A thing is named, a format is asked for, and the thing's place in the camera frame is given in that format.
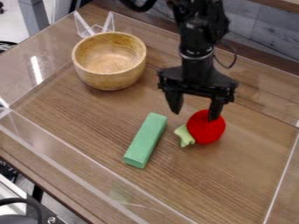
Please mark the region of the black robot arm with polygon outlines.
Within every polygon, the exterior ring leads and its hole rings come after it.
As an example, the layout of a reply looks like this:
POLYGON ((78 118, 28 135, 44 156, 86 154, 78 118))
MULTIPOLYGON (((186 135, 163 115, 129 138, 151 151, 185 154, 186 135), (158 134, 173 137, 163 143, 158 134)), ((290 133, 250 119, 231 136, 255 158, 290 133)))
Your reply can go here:
POLYGON ((209 120, 221 117, 223 106, 235 100, 237 80, 223 74, 215 64, 215 45, 230 31, 230 20, 222 0, 166 0, 173 9, 181 35, 182 64, 159 72, 158 87, 163 90, 171 111, 178 114, 183 96, 211 99, 209 120))

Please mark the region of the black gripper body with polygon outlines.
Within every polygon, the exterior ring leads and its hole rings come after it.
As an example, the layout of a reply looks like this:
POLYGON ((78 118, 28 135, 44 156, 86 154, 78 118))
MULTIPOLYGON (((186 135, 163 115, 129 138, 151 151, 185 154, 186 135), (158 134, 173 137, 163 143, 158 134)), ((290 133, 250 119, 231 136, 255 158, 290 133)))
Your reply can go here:
POLYGON ((159 88, 173 89, 183 94, 202 97, 223 97, 226 103, 235 101, 239 83, 214 66, 214 58, 203 60, 183 59, 181 66, 159 72, 159 88))

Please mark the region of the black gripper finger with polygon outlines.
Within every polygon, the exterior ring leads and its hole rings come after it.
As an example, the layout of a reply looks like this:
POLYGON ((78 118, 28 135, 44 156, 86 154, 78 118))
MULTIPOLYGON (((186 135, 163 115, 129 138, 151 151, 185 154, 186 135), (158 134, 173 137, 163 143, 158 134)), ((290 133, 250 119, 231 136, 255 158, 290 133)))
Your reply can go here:
POLYGON ((166 89, 165 90, 166 100, 171 111, 179 115, 183 107, 183 93, 178 90, 166 89))
POLYGON ((211 99, 210 112, 209 112, 210 122, 219 119, 225 104, 226 104, 226 101, 223 97, 215 97, 211 99))

